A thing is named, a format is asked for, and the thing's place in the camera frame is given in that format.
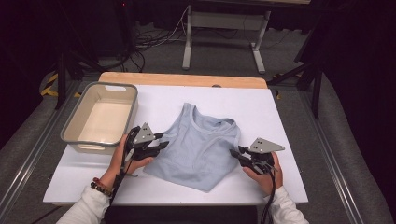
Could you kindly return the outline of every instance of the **aluminum rail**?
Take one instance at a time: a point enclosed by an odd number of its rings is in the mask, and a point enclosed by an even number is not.
[[[350,223],[362,224],[364,222],[361,218],[361,213],[359,212],[359,209],[350,193],[349,186],[341,172],[340,167],[338,166],[337,160],[332,154],[332,148],[326,138],[325,133],[323,132],[320,121],[315,119],[314,114],[311,111],[311,103],[308,93],[306,91],[300,91],[300,97],[310,122],[318,135],[318,140],[321,143],[324,159],[327,163],[330,174],[332,175],[332,180],[334,181],[334,185],[340,195],[341,201],[346,209],[346,214],[349,217]]]
[[[61,106],[58,110],[55,110],[52,113],[46,127],[44,128],[43,133],[40,135],[29,156],[26,158],[20,170],[15,175],[15,178],[12,181],[10,187],[8,188],[6,195],[0,202],[0,223],[5,223],[8,213],[10,212],[13,204],[20,196],[24,185],[28,181],[33,170],[35,169],[35,166],[37,165],[41,154],[46,149],[47,144],[50,140],[50,135],[52,134],[52,131],[56,126],[59,118],[62,116],[65,107],[68,105],[68,102],[73,98],[74,93],[78,89],[79,83],[80,82],[76,80],[71,81],[66,93],[67,97],[63,103],[63,106]]]

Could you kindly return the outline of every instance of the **person's left hand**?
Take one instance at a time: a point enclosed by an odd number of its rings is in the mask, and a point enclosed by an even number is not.
[[[116,175],[120,172],[121,162],[122,162],[122,153],[123,148],[125,145],[127,134],[124,134],[120,140],[120,144],[114,150],[113,157],[111,158],[111,163],[107,168],[107,171],[102,175],[100,181],[105,186],[109,187],[110,189],[113,188],[114,179]],[[141,161],[128,161],[125,164],[125,169],[129,169],[126,171],[128,174],[132,174],[137,168],[143,167],[149,164],[153,160],[152,157],[145,158]]]

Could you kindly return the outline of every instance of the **hand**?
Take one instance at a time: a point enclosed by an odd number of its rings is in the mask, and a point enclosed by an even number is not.
[[[282,168],[279,165],[279,158],[277,157],[275,152],[271,152],[272,156],[274,158],[274,167],[277,169],[277,171],[274,171],[275,173],[275,189],[279,189],[280,187],[283,186],[283,174],[282,174]],[[264,191],[265,194],[270,195],[271,190],[273,188],[273,183],[271,176],[269,174],[265,175],[257,175],[254,171],[252,171],[248,167],[243,168],[244,172],[247,173],[247,175],[255,180],[262,191]]]
[[[113,157],[111,158],[110,165],[108,166],[106,172],[100,178],[100,181],[105,186],[109,187],[110,189],[113,188],[114,180],[116,175],[120,173],[120,167],[122,162],[122,153],[125,145],[127,134],[123,135],[120,144],[114,150]],[[124,171],[128,174],[132,174],[137,168],[143,167],[149,164],[153,160],[152,157],[145,158],[141,161],[128,161],[125,164]]]

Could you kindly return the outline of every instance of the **white sleeve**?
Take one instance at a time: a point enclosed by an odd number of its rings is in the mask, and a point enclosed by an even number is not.
[[[303,213],[296,208],[285,188],[280,187],[275,191],[274,200],[271,204],[271,212],[275,224],[300,224],[309,223]]]
[[[57,223],[100,223],[110,205],[110,198],[91,187],[86,187],[81,198]]]

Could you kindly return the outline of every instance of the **white table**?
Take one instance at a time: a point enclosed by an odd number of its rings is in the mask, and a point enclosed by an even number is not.
[[[155,133],[168,129],[184,102],[197,105],[208,116],[235,119],[241,129],[240,146],[248,147],[262,137],[284,146],[278,152],[284,172],[284,186],[297,203],[307,196],[290,144],[267,89],[208,88],[136,85],[139,108],[130,127],[147,122]],[[44,197],[44,203],[72,204],[92,178],[100,177],[111,156],[78,153],[67,146]],[[262,204],[263,193],[240,166],[210,192],[205,193],[166,182],[137,170],[138,177],[126,176],[114,204],[117,205],[254,205]]]

